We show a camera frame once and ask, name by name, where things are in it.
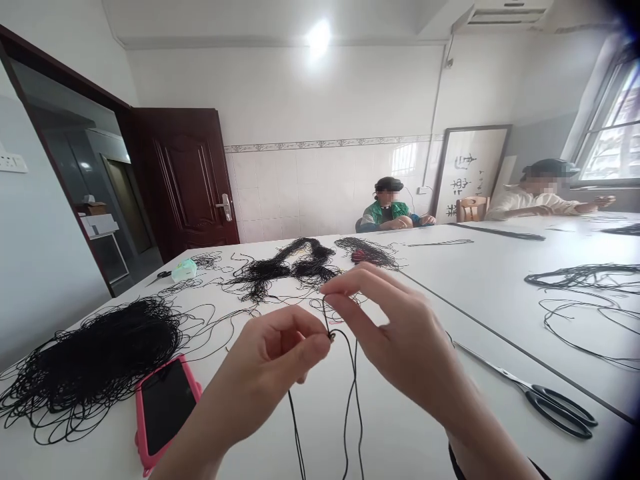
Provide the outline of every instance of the dark wooden door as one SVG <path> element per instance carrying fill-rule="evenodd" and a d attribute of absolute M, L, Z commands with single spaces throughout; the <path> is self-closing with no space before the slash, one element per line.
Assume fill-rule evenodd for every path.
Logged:
<path fill-rule="evenodd" d="M 166 262 L 186 249 L 239 243 L 218 112 L 134 108 L 120 127 Z"/>

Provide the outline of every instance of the door handle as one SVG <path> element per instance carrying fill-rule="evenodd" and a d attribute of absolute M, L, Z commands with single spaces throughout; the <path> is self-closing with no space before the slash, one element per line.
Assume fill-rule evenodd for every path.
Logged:
<path fill-rule="evenodd" d="M 233 220 L 233 216 L 231 214 L 231 202 L 233 202 L 233 200 L 229 200 L 229 196 L 226 193 L 222 194 L 222 203 L 216 203 L 215 206 L 216 207 L 222 207 L 225 210 L 225 217 L 227 218 L 227 221 L 232 221 Z"/>

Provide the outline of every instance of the wooden chair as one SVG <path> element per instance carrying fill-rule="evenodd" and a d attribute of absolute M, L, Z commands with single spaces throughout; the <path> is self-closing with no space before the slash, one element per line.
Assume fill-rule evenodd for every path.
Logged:
<path fill-rule="evenodd" d="M 489 210 L 490 197 L 467 197 L 455 203 L 456 223 L 482 221 Z"/>

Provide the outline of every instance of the ceiling light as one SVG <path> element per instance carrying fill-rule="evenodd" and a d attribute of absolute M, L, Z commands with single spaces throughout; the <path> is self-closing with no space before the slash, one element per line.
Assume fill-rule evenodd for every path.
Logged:
<path fill-rule="evenodd" d="M 307 42 L 311 48 L 312 58 L 319 58 L 325 54 L 329 46 L 330 38 L 331 30 L 329 28 L 329 22 L 320 20 L 307 35 Z"/>

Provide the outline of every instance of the cap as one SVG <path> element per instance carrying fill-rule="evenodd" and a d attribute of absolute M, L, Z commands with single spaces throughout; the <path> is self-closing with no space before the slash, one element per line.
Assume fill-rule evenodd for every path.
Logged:
<path fill-rule="evenodd" d="M 564 160 L 544 159 L 538 160 L 533 165 L 523 168 L 522 172 L 532 177 L 547 174 L 549 177 L 567 178 L 579 173 L 580 169 L 571 162 Z"/>
<path fill-rule="evenodd" d="M 393 177 L 383 177 L 375 184 L 376 191 L 400 191 L 404 187 L 400 180 Z"/>

